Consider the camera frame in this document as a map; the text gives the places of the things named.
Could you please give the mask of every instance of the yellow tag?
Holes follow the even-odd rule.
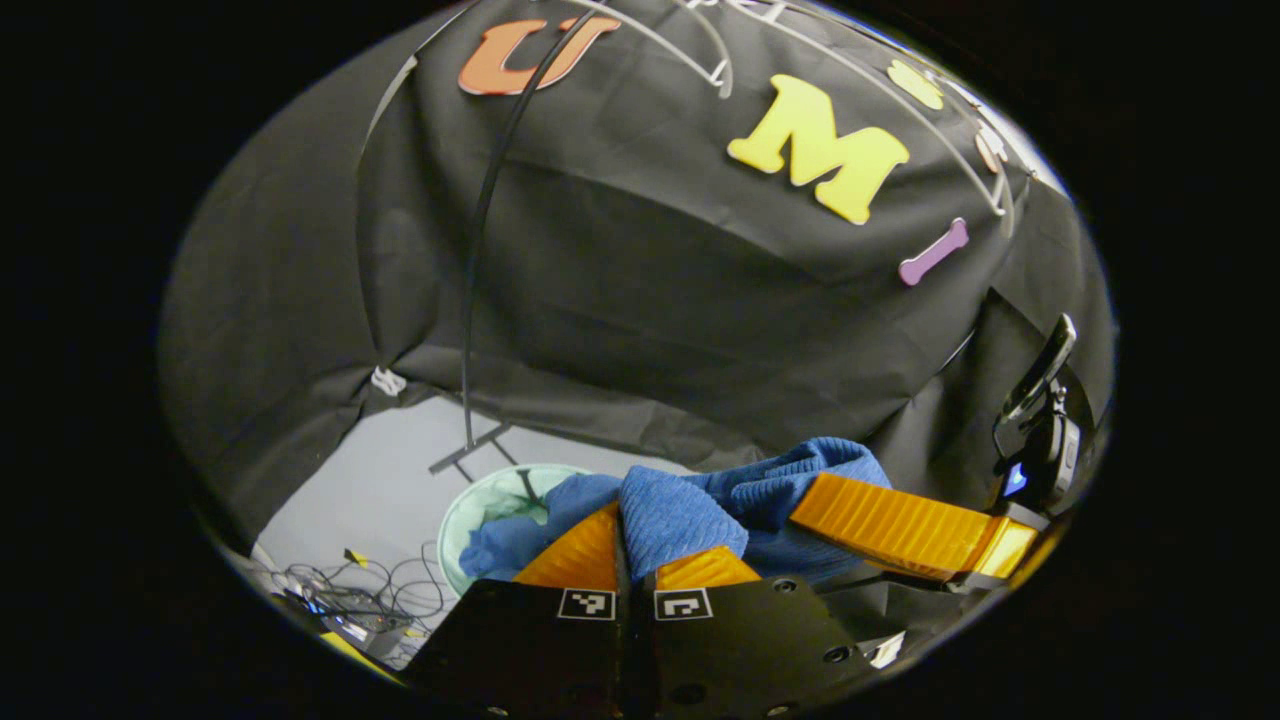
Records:
[[[346,557],[347,560],[351,560],[352,562],[356,562],[361,568],[369,568],[369,559],[356,552],[355,550],[344,550],[342,552],[342,556]]]

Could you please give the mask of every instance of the yellow foam shape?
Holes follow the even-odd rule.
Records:
[[[938,90],[938,86],[933,85],[928,78],[922,76],[915,68],[899,60],[893,60],[886,72],[888,78],[893,81],[893,85],[901,87],[910,94],[911,97],[919,100],[920,105],[934,110],[942,109],[942,91]]]
[[[742,562],[728,546],[686,555],[658,568],[658,589],[680,591],[689,588],[714,588],[759,580],[760,575]]]
[[[343,655],[347,655],[349,657],[355,657],[362,665],[365,665],[367,667],[371,667],[374,671],[376,671],[379,675],[387,678],[388,680],[390,680],[390,682],[393,682],[393,683],[396,683],[398,685],[403,685],[404,684],[404,683],[399,682],[398,679],[396,679],[389,673],[387,673],[387,670],[383,670],[381,667],[374,665],[364,655],[360,655],[360,651],[356,650],[355,646],[352,646],[347,641],[342,639],[342,635],[339,635],[338,633],[332,633],[332,632],[330,633],[324,633],[324,634],[320,635],[320,639],[323,639],[326,643],[332,644],[333,647],[338,648],[339,651],[342,651]]]
[[[937,580],[966,571],[1007,578],[1037,536],[1009,518],[827,473],[791,520],[883,565]]]
[[[618,503],[611,502],[570,528],[512,579],[544,588],[617,592],[617,527]]]

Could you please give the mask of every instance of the electronic device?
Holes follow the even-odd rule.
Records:
[[[325,628],[374,657],[390,655],[413,621],[402,612],[387,612],[385,607],[366,596],[317,592],[306,602]]]
[[[1000,482],[993,500],[1053,514],[1053,507],[1071,488],[1080,452],[1080,428],[1066,416],[1066,388],[1059,383],[1057,373],[1066,364],[1075,340],[1071,318],[1062,314],[1044,348],[1005,398],[992,427],[992,439],[1000,452],[996,464]],[[1006,456],[1000,445],[1000,429],[1025,415],[1046,395],[1041,410],[1018,428],[1027,436],[1021,450]]]

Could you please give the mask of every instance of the orange plastic piece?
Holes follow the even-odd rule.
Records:
[[[1033,528],[956,505],[822,473],[791,520],[908,574],[1009,578],[1036,539]]]
[[[544,588],[618,591],[618,503],[611,502],[570,528],[515,578]]]
[[[561,23],[561,31],[573,27],[577,18]],[[492,27],[484,33],[484,42],[471,55],[458,73],[458,86],[472,95],[520,95],[525,85],[534,77],[534,69],[508,70],[507,58],[525,37],[547,27],[547,20],[516,20]],[[570,38],[568,45],[552,60],[538,88],[541,90],[563,78],[573,69],[582,53],[595,42],[602,33],[613,32],[622,23],[613,18],[591,18],[582,29]]]
[[[727,546],[695,552],[658,568],[658,589],[714,588],[759,580]]]

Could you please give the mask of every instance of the gray floor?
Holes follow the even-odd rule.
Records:
[[[474,436],[498,428],[472,414]],[[334,571],[343,551],[360,552],[389,570],[394,587],[406,587],[398,602],[421,618],[419,629],[434,629],[457,602],[435,562],[435,538],[449,503],[470,482],[517,464],[554,462],[616,477],[632,465],[671,473],[690,470],[644,457],[547,436],[518,427],[503,430],[456,464],[431,468],[465,446],[462,409],[435,397],[413,407],[388,410],[358,423],[338,450],[271,519],[259,536],[253,560],[284,570],[293,564]],[[425,555],[426,564],[421,557]],[[264,589],[288,584],[280,575],[255,573]],[[334,582],[376,592],[387,575],[351,566]],[[402,667],[425,643],[406,637],[387,660]]]

